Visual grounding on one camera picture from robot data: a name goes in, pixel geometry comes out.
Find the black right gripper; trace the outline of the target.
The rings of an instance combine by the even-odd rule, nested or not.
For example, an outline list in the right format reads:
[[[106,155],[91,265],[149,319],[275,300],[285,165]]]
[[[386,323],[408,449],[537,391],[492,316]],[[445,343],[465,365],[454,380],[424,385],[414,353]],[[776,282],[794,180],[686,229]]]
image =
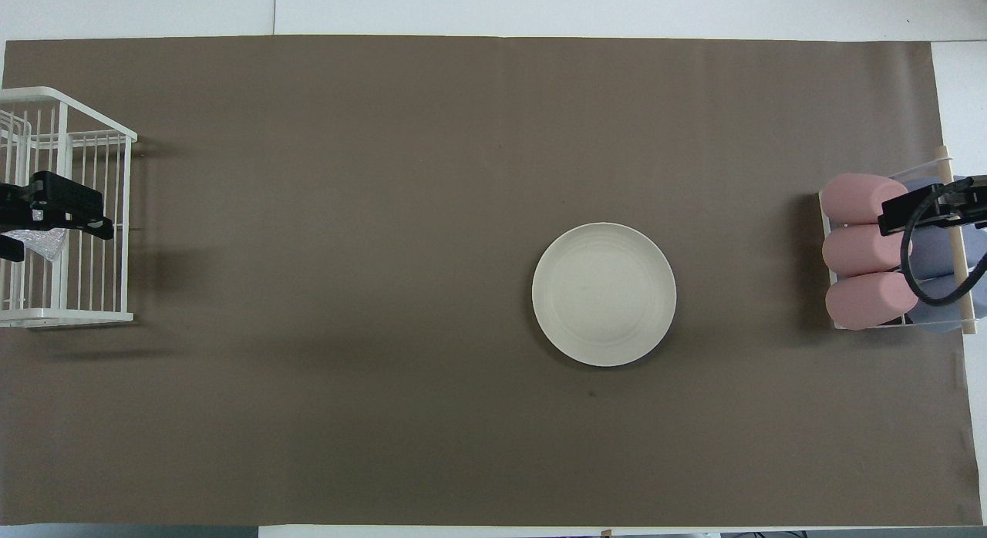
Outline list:
[[[963,177],[954,186],[921,187],[882,202],[879,232],[882,236],[903,232],[912,219],[914,229],[970,224],[985,229],[986,177]]]

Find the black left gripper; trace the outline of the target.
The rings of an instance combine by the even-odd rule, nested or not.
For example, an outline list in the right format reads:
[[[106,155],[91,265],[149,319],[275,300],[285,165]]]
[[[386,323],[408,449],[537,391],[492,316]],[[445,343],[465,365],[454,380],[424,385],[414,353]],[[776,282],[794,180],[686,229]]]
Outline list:
[[[72,229],[101,240],[114,237],[113,220],[103,215],[103,194],[49,170],[32,175],[29,202],[20,187],[1,183],[0,256],[11,263],[25,260],[25,244],[4,233]]]

